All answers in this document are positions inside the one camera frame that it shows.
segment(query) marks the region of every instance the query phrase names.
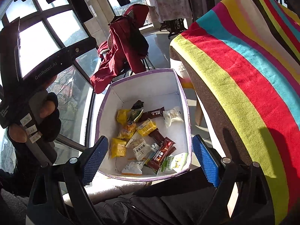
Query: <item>chair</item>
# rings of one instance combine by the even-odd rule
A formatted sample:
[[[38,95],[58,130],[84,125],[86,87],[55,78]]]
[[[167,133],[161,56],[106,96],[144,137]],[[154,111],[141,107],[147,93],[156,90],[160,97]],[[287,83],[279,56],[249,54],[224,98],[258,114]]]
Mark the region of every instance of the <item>chair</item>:
[[[134,11],[132,9],[127,13],[127,15],[134,19]],[[108,45],[108,49],[105,49],[105,50],[103,50],[103,51],[100,52],[100,54],[102,54],[103,56],[112,49],[113,40],[112,40],[111,34],[108,36],[107,45]],[[143,58],[141,61],[142,61],[143,65],[145,67],[147,66],[148,71],[150,70],[150,68],[152,70],[155,69],[155,67],[151,63],[150,59],[148,58],[148,56],[146,56],[145,58]],[[119,77],[119,76],[121,76],[121,75],[124,75],[123,78],[125,78],[127,72],[129,72],[130,70],[131,70],[131,68],[130,68],[130,65],[129,65],[128,61],[125,61],[124,62],[124,67],[123,67],[122,71],[116,76],[116,78]]]

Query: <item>rainbow striped fabric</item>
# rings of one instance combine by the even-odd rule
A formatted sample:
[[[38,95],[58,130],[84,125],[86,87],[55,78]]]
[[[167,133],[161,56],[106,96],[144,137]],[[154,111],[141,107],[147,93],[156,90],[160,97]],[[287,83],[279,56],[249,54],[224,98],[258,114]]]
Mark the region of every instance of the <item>rainbow striped fabric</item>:
[[[222,0],[170,44],[261,164],[276,224],[300,195],[299,25],[275,0]]]

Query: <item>glass window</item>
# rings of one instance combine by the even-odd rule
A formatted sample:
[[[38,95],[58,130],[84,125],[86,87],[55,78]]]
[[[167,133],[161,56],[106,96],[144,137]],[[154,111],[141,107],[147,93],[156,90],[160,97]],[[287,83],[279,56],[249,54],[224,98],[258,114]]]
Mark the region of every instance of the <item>glass window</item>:
[[[7,19],[9,22],[12,22],[17,17],[23,18],[28,14],[36,12],[37,9],[33,4],[32,0],[26,0],[22,2],[22,0],[17,0],[16,2],[12,2],[6,10]]]
[[[68,147],[58,141],[54,141],[55,151],[57,152],[57,159],[55,161],[56,165],[66,163],[72,157],[79,157],[81,151],[75,150],[71,147]]]
[[[0,140],[0,168],[13,173],[16,163],[15,148],[2,127],[0,127]]]
[[[86,72],[86,74],[89,77],[91,77],[95,73],[95,69],[97,68],[97,65],[100,65],[101,58],[99,57],[97,50],[93,49],[81,55],[80,57],[76,58],[76,61]]]
[[[61,130],[60,133],[77,143],[80,142],[80,131],[84,116],[86,101],[90,84],[73,67],[58,74],[55,82],[47,89],[54,92],[58,98],[58,109],[60,112]]]
[[[66,11],[48,18],[48,21],[65,46],[88,37],[73,11]]]
[[[132,4],[136,4],[136,3],[139,3],[139,4],[146,4],[145,0],[130,0],[130,4],[127,4],[123,7],[120,7],[119,3],[117,0],[108,0],[110,5],[112,6],[113,10],[115,11],[115,14],[117,16],[119,15],[123,15],[126,10],[132,5]],[[145,25],[149,24],[149,20],[146,19],[145,21]]]
[[[43,9],[43,10],[47,10],[49,8],[53,8],[53,7],[59,7],[59,6],[63,6],[63,5],[67,5],[69,4],[68,3],[68,0],[56,0],[50,4],[48,4],[46,2],[46,0],[37,0],[40,7]]]
[[[20,33],[20,66],[22,77],[35,66],[59,50],[42,22]]]
[[[282,5],[284,5],[285,7],[287,7],[287,4],[285,3],[284,0],[282,0]]]
[[[0,31],[4,28],[2,21],[0,20]]]

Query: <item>red jacket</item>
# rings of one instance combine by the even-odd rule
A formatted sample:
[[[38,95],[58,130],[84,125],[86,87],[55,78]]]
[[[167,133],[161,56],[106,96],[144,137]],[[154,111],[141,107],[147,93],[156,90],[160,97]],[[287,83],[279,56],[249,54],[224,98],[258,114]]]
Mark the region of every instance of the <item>red jacket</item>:
[[[132,13],[130,16],[127,15],[131,10],[134,19],[131,18]],[[91,77],[91,84],[97,94],[103,92],[112,79],[122,71],[126,61],[134,73],[146,71],[141,59],[146,57],[149,45],[138,28],[144,25],[148,11],[148,6],[134,4],[127,9],[124,16],[114,17],[109,24],[112,48],[105,55],[99,70]],[[105,41],[100,45],[98,54],[107,48]]]

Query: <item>handwritten label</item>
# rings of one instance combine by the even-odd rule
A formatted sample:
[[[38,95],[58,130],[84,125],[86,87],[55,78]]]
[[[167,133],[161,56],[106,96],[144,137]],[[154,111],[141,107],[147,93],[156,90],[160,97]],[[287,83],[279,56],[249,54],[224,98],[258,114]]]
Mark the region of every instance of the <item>handwritten label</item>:
[[[35,125],[33,125],[27,129],[25,129],[25,131],[26,131],[27,135],[30,135],[37,131],[37,127]]]
[[[22,126],[25,126],[27,123],[29,123],[32,120],[31,115],[28,113],[25,117],[23,117],[20,122]]]
[[[36,142],[41,136],[38,134],[38,132],[36,134],[34,134],[33,136],[31,136],[29,139],[31,140],[32,143]]]

